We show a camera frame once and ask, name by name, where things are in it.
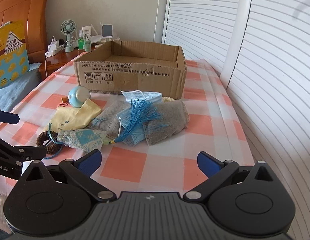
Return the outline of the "brown hair scrunchie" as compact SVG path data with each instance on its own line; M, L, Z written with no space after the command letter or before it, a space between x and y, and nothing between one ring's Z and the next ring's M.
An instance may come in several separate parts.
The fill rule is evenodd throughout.
M56 132L44 131L38 135L36 145L37 147L44 147L49 157L52 157L59 154L64 146L63 143L57 143L57 136L58 133Z

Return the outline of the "patterned sachet with blue tassel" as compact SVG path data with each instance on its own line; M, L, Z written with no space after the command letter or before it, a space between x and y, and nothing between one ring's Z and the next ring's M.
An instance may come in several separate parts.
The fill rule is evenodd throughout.
M139 117L142 125L159 118L159 114L156 113L154 104L143 111L137 111L136 113L140 114ZM86 152L95 149L99 150L103 145L118 143L115 142L115 139L109 139L106 131L90 129L88 126L74 131L61 131L58 133L57 141L62 142L71 148L78 148Z

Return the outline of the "grey fabric pouch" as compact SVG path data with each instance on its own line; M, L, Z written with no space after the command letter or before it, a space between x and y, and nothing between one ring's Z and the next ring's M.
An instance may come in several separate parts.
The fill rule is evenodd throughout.
M106 131L109 139L115 139L118 136L120 128L120 121L116 115L128 107L130 107L130 103L128 102L113 102L88 124L88 128Z
M183 101L155 103L154 108L159 118L143 124L149 146L179 133L188 126L190 117Z

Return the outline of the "small orange toy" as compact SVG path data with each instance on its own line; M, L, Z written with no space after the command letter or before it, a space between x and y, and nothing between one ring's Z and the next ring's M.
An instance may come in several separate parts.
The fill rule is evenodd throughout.
M67 96L62 96L61 97L61 103L58 104L58 107L67 107L69 106L70 103L69 103L69 99Z

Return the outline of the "blue round plush toy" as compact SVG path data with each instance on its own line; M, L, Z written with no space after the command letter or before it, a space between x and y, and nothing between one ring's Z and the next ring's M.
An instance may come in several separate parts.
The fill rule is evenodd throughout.
M70 90L67 98L72 107L80 108L87 99L90 99L90 91L86 87L76 86Z

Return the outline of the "cream hair scrunchie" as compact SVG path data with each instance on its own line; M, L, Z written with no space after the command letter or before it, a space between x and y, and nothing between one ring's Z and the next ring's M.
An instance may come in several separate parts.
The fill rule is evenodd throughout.
M168 96L163 97L163 102L171 102L171 101L175 101L175 99L170 98Z

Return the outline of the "blue bed sheet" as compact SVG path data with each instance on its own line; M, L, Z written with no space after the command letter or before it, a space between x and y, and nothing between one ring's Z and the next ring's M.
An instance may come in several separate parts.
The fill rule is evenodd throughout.
M30 64L30 70L25 75L0 89L0 109L2 111L10 112L41 83L42 79L38 69L40 65L41 63Z

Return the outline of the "pink checkered tablecloth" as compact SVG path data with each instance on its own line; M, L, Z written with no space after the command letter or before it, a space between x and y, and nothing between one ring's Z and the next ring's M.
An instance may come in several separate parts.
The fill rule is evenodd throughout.
M182 102L188 118L148 124L140 142L128 138L103 146L94 180L115 193L184 193L205 180L197 165L201 151L221 161L253 164L243 128L215 71L203 60L186 64ZM0 124L0 138L13 146L34 146L62 97L76 86L75 68L69 62L22 99L13 109L19 123Z

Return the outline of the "yellow cloth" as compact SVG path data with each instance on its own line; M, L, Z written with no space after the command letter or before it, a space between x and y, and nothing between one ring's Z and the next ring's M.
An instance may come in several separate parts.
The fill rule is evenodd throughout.
M56 133L82 129L87 127L101 112L102 109L90 99L87 99L80 108L58 107L44 131L47 131L48 128Z

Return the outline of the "wooden nightstand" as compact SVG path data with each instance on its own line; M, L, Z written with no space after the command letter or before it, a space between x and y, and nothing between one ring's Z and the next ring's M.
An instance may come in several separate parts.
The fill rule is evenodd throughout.
M60 67L64 66L75 57L79 56L83 53L84 50L74 49L74 51L70 53L66 53L65 50L61 50L59 53L52 57L48 57L44 63L39 67L39 73L41 75L41 79L46 79L50 74L58 70Z

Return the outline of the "white power strip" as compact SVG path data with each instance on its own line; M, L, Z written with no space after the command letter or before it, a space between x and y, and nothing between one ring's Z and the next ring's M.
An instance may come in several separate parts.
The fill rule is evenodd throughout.
M63 44L59 44L59 40L56 40L56 38L53 36L51 43L47 46L48 50L45 53L45 57L52 57L59 53L63 49Z

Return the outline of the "green bottle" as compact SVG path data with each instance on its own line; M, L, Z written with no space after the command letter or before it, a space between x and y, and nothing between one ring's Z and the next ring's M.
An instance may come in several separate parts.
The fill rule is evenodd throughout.
M84 39L83 39L83 37L78 38L77 48L78 48L78 50L84 50Z

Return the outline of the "pale green cup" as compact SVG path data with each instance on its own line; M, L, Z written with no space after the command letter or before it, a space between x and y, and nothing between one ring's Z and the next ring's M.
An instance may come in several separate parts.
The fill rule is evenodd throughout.
M91 41L90 40L84 41L84 49L86 52L91 51Z

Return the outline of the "green mini desk fan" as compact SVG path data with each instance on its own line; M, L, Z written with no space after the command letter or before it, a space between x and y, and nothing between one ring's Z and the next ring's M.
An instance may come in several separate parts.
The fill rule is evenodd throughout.
M72 37L72 34L76 31L75 21L71 19L65 20L60 26L60 31L63 35L66 36L65 52L66 53L72 52L74 50L73 47L74 38Z

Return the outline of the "white phone stand with phone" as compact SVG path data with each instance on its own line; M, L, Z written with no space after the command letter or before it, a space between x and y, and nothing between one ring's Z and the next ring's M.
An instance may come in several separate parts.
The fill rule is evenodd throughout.
M113 25L104 24L100 22L101 26L101 41L108 41L113 39Z

